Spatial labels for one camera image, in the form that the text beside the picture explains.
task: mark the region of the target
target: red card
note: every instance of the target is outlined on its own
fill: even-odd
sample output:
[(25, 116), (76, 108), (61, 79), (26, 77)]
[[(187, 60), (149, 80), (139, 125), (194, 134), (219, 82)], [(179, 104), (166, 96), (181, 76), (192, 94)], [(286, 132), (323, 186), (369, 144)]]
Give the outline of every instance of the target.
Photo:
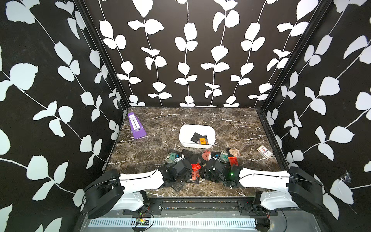
[(228, 159), (229, 159), (229, 163), (231, 164), (231, 166), (233, 165), (238, 166), (237, 157), (229, 156)]

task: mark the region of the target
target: white plastic container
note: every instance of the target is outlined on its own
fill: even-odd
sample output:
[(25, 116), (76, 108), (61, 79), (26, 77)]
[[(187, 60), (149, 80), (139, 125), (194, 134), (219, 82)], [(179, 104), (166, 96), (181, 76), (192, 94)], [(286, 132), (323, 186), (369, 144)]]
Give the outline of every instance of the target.
[[(191, 141), (192, 136), (198, 133), (207, 136), (208, 145), (197, 144)], [(180, 128), (179, 141), (183, 147), (209, 149), (215, 143), (215, 130), (210, 126), (186, 124)]]

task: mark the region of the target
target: wall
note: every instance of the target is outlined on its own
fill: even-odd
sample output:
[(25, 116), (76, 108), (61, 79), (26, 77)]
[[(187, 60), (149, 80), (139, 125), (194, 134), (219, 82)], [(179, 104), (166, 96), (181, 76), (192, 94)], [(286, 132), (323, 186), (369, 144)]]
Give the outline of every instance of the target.
[(289, 166), (326, 186), (332, 231), (369, 231), (371, 1), (349, 3), (330, 5), (266, 113)]
[(73, 2), (1, 5), (0, 231), (70, 232), (125, 106)]
[(318, 0), (85, 4), (132, 106), (254, 107), (267, 97)]

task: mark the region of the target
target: white vent grille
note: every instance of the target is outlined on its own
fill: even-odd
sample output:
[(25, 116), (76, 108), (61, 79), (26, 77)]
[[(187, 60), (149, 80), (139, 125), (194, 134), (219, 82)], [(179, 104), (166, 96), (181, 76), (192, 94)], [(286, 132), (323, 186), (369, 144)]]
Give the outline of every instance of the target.
[[(135, 227), (135, 218), (97, 218), (88, 227)], [(254, 218), (156, 218), (154, 228), (254, 229)]]

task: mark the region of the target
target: brown marble surface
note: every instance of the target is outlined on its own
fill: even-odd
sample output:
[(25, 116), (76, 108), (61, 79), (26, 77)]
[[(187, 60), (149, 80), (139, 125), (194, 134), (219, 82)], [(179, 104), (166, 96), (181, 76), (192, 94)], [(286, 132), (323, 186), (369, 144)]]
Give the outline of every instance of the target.
[[(262, 171), (280, 171), (274, 156), (268, 160), (256, 149), (260, 145), (272, 148), (254, 108), (147, 108), (132, 107), (140, 119), (147, 136), (134, 139), (129, 121), (125, 119), (108, 164), (109, 169), (134, 174), (152, 171), (162, 166), (169, 149), (184, 148), (195, 153), (204, 149), (183, 147), (179, 142), (179, 130), (184, 124), (208, 125), (215, 129), (216, 141), (211, 151), (223, 151), (227, 147), (240, 150), (238, 163), (241, 167)], [(180, 192), (171, 187), (150, 189), (148, 196), (254, 196), (258, 188), (230, 189), (222, 183), (200, 180), (200, 184), (186, 183)]]

